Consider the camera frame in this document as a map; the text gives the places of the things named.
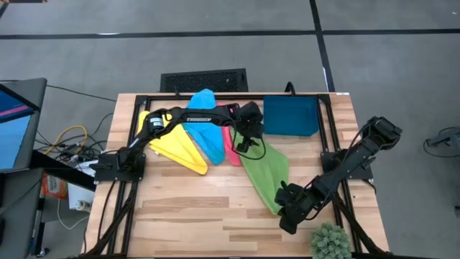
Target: wooden table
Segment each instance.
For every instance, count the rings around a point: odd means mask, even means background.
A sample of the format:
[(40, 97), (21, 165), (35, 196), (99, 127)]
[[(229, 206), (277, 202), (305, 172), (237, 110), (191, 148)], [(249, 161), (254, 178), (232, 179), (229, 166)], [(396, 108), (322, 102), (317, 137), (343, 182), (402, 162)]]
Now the wooden table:
[[(250, 101), (251, 94), (257, 93), (239, 94), (248, 94)], [(119, 95), (108, 150), (127, 145), (135, 97), (136, 94)], [(330, 97), (340, 145), (347, 148), (358, 131), (351, 98), (348, 94), (330, 94)], [(187, 103), (153, 101), (150, 110), (185, 107)], [(326, 135), (331, 140), (325, 109), (322, 111)], [(265, 135), (264, 139), (288, 157), (291, 183), (304, 186), (322, 173), (319, 159), (322, 147), (318, 133), (312, 137)], [(200, 176), (155, 155), (149, 148), (145, 149), (145, 154), (147, 167), (137, 192), (129, 256), (309, 256), (310, 233), (323, 222), (334, 222), (334, 213), (329, 204), (316, 219), (301, 223), (296, 235), (290, 235), (278, 227), (279, 217), (272, 215), (265, 207), (243, 167), (236, 168), (228, 161), (214, 166), (207, 160), (208, 173)], [(96, 243), (101, 212), (110, 185), (101, 183), (96, 189), (86, 232), (88, 248)], [(350, 180), (349, 185), (358, 222), (379, 247), (388, 250), (374, 190), (359, 180)], [(117, 189), (118, 184), (109, 198), (102, 224), (103, 233), (113, 218)], [(125, 198), (129, 189), (127, 185)], [(115, 252), (121, 250), (123, 230), (122, 222)]]

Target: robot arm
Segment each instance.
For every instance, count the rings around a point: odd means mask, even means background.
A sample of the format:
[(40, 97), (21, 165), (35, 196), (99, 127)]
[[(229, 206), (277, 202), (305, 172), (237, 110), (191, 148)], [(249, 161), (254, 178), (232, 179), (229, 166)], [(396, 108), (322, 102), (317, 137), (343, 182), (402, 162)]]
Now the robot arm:
[[(163, 117), (166, 115), (170, 115), (167, 126), (163, 124)], [(184, 109), (180, 107), (158, 109), (145, 117), (140, 132), (129, 147), (122, 147), (116, 152), (116, 163), (96, 164), (92, 168), (96, 170), (96, 174), (98, 168), (122, 173), (143, 171), (143, 168), (137, 168), (137, 159), (142, 155), (145, 145), (170, 133), (174, 127), (185, 122), (210, 122), (221, 127), (232, 126), (243, 136), (242, 143), (236, 146), (236, 152), (245, 153), (249, 146), (256, 145), (256, 142), (251, 140), (252, 137), (262, 138), (264, 132), (262, 118), (259, 107), (253, 101), (242, 107), (238, 104), (228, 104), (214, 109)], [(100, 160), (104, 160), (104, 156), (114, 155), (103, 154)]]
[(316, 176), (307, 186), (294, 183), (278, 189), (275, 201), (282, 206), (280, 227), (295, 234), (297, 225), (316, 210), (319, 213), (327, 205), (342, 180), (348, 178), (358, 167), (366, 168), (374, 161), (379, 150), (389, 150), (400, 139), (402, 130), (384, 117), (373, 117), (360, 130), (362, 139), (348, 150), (337, 153), (330, 161), (329, 168), (321, 176)]

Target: small plant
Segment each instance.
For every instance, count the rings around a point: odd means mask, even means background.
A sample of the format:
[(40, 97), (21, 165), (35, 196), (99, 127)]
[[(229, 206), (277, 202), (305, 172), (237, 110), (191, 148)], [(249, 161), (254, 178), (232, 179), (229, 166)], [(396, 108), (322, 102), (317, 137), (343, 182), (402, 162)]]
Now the small plant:
[(331, 223), (323, 223), (311, 234), (313, 259), (351, 258), (349, 237), (345, 230)]

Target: black floor grate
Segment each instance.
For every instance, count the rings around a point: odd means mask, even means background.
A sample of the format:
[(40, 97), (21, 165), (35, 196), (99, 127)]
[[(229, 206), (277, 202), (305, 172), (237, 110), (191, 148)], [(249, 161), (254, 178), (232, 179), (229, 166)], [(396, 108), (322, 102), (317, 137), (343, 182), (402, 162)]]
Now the black floor grate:
[(166, 73), (161, 75), (162, 93), (195, 93), (203, 89), (214, 92), (247, 92), (246, 69)]

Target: blue box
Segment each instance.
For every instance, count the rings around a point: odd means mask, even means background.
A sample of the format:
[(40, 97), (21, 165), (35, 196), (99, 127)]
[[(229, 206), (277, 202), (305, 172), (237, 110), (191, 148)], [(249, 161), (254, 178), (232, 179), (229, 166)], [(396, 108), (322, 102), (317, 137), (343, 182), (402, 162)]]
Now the blue box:
[(264, 97), (265, 134), (310, 137), (317, 131), (316, 97)]

